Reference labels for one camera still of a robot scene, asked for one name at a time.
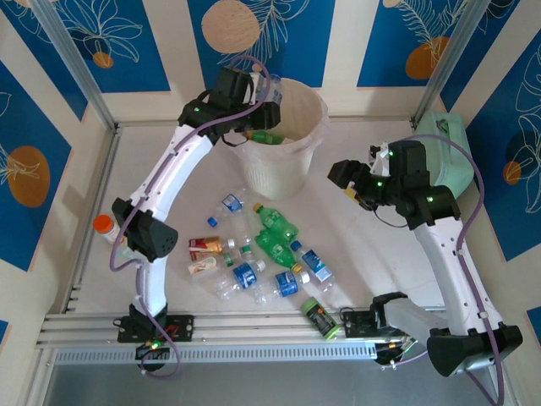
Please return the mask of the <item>green black cylindrical canister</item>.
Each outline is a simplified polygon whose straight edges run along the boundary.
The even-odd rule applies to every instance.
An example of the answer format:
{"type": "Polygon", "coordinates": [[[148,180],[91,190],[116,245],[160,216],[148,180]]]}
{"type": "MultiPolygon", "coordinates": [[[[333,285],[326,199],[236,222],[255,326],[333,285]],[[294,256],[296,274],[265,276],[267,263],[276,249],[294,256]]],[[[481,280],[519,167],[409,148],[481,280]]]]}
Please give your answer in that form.
{"type": "Polygon", "coordinates": [[[339,332],[339,325],[316,298],[309,297],[306,299],[301,305],[301,311],[326,340],[334,338],[339,332]]]}

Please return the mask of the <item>red label tea bottle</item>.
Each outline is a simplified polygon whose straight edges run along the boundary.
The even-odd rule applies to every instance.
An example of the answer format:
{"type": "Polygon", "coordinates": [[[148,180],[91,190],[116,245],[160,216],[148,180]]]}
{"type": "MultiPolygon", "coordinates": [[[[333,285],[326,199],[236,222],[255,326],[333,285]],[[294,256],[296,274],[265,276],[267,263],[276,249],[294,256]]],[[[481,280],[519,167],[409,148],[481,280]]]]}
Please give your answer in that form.
{"type": "Polygon", "coordinates": [[[189,240],[189,255],[197,261],[209,255],[221,255],[236,246],[234,239],[223,239],[218,236],[189,240]]]}

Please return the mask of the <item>light blue white label bottle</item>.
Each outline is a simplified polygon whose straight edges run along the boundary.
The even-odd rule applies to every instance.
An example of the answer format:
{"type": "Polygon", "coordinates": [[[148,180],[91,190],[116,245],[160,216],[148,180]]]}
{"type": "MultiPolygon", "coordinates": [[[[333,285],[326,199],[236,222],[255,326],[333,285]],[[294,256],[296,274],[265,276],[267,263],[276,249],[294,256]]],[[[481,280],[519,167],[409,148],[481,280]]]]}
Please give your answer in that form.
{"type": "Polygon", "coordinates": [[[321,260],[314,250],[304,247],[298,240],[291,242],[290,247],[297,257],[306,265],[311,280],[321,292],[328,292],[335,284],[336,278],[331,269],[321,260]]]}

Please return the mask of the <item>grey metal panel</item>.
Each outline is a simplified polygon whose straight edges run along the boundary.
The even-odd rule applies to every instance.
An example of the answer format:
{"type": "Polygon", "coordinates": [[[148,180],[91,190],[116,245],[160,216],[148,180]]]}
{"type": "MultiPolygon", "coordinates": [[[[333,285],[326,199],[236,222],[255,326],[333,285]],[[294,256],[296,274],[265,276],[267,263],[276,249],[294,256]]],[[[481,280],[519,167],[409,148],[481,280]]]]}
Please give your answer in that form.
{"type": "Polygon", "coordinates": [[[189,364],[170,380],[133,365],[55,367],[45,406],[489,406],[466,376],[426,359],[396,370],[366,361],[189,364]]]}

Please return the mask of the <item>mint green zip case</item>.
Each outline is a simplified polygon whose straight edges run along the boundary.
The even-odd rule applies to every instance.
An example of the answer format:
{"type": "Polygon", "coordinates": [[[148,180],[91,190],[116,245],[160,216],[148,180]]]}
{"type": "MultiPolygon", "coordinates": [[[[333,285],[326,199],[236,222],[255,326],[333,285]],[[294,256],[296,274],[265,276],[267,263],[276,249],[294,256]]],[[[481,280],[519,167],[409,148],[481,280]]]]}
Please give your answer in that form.
{"type": "Polygon", "coordinates": [[[458,145],[471,155],[462,117],[447,112],[428,111],[415,129],[415,135],[431,134],[438,139],[422,137],[430,184],[448,187],[457,199],[473,181],[473,166],[458,145]]]}

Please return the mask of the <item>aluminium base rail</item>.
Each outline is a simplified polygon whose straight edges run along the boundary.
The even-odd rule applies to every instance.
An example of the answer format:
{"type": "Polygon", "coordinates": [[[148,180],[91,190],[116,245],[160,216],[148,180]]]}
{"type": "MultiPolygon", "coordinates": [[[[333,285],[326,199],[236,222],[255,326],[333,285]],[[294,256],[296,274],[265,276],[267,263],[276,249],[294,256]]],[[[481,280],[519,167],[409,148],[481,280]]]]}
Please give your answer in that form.
{"type": "MultiPolygon", "coordinates": [[[[119,346],[112,324],[120,314],[50,314],[41,325],[37,348],[119,346]]],[[[326,340],[299,311],[194,313],[191,345],[308,344],[326,340]]]]}

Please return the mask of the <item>blue label white cap bottle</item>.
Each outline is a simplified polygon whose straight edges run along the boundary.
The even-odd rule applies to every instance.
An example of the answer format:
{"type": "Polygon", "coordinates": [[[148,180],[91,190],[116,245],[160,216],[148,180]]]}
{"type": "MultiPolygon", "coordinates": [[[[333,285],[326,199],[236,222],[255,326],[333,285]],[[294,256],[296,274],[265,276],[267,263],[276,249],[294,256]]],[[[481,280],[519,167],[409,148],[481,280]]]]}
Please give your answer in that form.
{"type": "Polygon", "coordinates": [[[306,271],[295,273],[285,271],[258,283],[254,288],[254,299],[258,305],[267,305],[274,300],[298,293],[303,285],[310,282],[306,271]]]}
{"type": "Polygon", "coordinates": [[[216,296],[221,300],[229,300],[239,292],[250,288],[258,282],[259,274],[266,269],[263,260],[246,261],[231,271],[226,271],[215,282],[216,296]]]}

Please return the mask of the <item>crane picture label bottle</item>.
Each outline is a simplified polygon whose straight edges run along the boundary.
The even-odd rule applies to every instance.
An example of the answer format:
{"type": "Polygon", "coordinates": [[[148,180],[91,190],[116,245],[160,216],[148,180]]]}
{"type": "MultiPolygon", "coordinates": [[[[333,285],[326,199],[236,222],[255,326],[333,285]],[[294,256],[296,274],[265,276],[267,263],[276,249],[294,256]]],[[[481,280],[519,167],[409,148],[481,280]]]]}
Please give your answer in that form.
{"type": "Polygon", "coordinates": [[[224,255],[210,255],[192,262],[188,265],[188,271],[192,277],[205,276],[233,266],[234,262],[233,256],[228,253],[224,255]]]}

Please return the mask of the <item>white plastic bin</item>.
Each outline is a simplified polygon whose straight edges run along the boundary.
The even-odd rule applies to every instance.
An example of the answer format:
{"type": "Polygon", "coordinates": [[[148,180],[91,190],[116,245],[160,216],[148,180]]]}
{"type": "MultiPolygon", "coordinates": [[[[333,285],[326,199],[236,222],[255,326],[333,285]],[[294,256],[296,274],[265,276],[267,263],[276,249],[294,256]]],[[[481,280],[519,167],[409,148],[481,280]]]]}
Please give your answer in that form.
{"type": "Polygon", "coordinates": [[[304,186],[313,154],[331,130],[328,108],[315,89],[286,78],[281,84],[281,122],[268,132],[287,141],[249,140],[230,149],[249,189],[269,200],[289,198],[304,186]]]}

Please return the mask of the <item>aluminium side rail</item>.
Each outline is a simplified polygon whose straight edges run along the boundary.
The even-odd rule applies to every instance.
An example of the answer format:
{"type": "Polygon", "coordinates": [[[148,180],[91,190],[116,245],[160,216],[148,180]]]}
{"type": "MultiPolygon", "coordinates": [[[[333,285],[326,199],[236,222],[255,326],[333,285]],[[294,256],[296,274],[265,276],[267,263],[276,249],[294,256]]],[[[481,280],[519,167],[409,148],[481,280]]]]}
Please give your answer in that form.
{"type": "Polygon", "coordinates": [[[112,166],[117,155],[117,149],[122,130],[117,125],[114,130],[107,133],[97,160],[97,167],[93,172],[88,189],[87,199],[83,211],[83,219],[78,226],[74,238],[73,253],[69,260],[68,276],[63,287],[59,302],[59,313],[65,314],[70,311],[70,303],[73,301],[72,292],[78,290],[84,276],[86,262],[88,261],[90,248],[94,238],[92,223],[94,217],[101,212],[106,188],[111,177],[112,166]]]}

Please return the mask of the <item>aluminium frame post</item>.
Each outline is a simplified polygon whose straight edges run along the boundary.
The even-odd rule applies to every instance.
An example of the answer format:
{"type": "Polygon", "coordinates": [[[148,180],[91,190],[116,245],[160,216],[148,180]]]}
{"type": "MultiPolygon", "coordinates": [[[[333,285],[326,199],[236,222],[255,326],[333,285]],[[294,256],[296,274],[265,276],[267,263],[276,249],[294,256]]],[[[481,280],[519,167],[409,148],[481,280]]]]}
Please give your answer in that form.
{"type": "Polygon", "coordinates": [[[52,3],[48,0],[29,0],[29,3],[34,15],[63,60],[69,73],[74,78],[77,86],[89,104],[94,108],[97,117],[107,129],[115,133],[117,123],[105,103],[101,95],[101,90],[86,65],[85,60],[79,53],[78,48],[52,3]]]}
{"type": "Polygon", "coordinates": [[[432,107],[434,100],[440,94],[456,67],[464,49],[469,43],[479,21],[482,19],[491,0],[468,0],[464,13],[456,24],[445,50],[437,63],[432,76],[425,86],[424,93],[417,105],[415,113],[411,116],[414,129],[423,115],[432,107]]]}

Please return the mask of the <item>orange cap drink bottle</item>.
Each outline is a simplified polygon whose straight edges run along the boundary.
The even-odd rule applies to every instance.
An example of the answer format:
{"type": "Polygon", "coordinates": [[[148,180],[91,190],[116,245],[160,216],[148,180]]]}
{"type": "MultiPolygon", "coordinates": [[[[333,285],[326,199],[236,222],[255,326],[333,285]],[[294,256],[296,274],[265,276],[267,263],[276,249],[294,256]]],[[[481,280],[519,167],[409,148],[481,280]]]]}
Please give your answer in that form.
{"type": "Polygon", "coordinates": [[[120,234],[120,227],[117,225],[116,221],[107,214],[100,214],[96,216],[92,225],[94,230],[110,245],[115,243],[117,237],[120,237],[120,244],[122,244],[125,240],[125,237],[120,234]]]}

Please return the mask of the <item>clear bottle green neck label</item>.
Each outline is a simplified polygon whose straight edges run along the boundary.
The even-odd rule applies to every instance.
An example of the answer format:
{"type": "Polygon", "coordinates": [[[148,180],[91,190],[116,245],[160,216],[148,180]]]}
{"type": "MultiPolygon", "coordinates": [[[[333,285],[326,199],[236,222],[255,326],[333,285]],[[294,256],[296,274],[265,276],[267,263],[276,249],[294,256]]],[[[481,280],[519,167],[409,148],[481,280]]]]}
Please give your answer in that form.
{"type": "Polygon", "coordinates": [[[240,255],[242,257],[249,257],[253,254],[253,237],[246,216],[241,211],[234,211],[231,214],[231,224],[233,237],[240,255]]]}

